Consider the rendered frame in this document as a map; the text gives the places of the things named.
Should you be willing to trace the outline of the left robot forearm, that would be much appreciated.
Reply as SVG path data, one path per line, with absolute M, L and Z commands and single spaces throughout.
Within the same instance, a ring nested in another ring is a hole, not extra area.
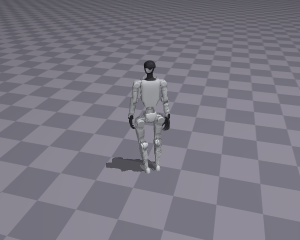
M 128 116 L 129 116 L 129 118 L 130 118 L 131 115 L 133 115 L 133 117 L 134 117 L 136 104 L 133 104 L 133 99 L 132 98 L 130 98 L 130 105 L 129 106 L 130 106 L 130 108 L 129 108 Z

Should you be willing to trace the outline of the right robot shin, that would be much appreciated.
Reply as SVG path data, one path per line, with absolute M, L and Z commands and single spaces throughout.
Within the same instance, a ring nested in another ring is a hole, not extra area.
M 155 155 L 155 165 L 157 166 L 157 164 L 159 165 L 159 160 L 160 160 L 160 155 L 161 155 L 161 151 L 162 151 L 162 140 L 160 138 L 160 146 L 155 146 L 154 145 L 154 155 Z

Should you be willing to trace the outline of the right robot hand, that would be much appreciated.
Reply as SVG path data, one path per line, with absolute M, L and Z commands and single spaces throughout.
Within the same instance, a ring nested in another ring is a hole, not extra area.
M 168 130 L 170 128 L 170 120 L 169 120 L 170 119 L 170 114 L 168 113 L 167 117 L 164 116 L 164 118 L 165 118 L 165 121 L 162 124 L 162 126 L 164 124 L 165 124 L 165 126 L 164 126 L 164 128 L 162 130 L 166 131 L 166 130 Z

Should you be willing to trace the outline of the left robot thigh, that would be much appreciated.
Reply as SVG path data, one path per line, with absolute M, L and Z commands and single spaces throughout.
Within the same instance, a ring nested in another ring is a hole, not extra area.
M 143 149 L 147 149 L 148 148 L 148 143 L 147 141 L 145 141 L 145 130 L 144 130 L 144 125 L 146 122 L 146 118 L 145 116 L 138 116 L 135 118 L 135 131 L 136 131 L 136 135 L 137 135 L 137 139 L 138 139 L 138 143 L 142 143 L 143 144 Z

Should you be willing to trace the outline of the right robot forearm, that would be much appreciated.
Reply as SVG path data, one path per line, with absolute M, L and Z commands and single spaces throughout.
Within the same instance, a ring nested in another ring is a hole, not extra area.
M 167 98 L 168 99 L 168 98 Z M 164 109 L 164 116 L 168 117 L 168 114 L 170 114 L 170 109 L 169 109 L 169 100 L 167 102 L 163 103 L 163 109 Z M 171 116 L 171 114 L 170 114 Z

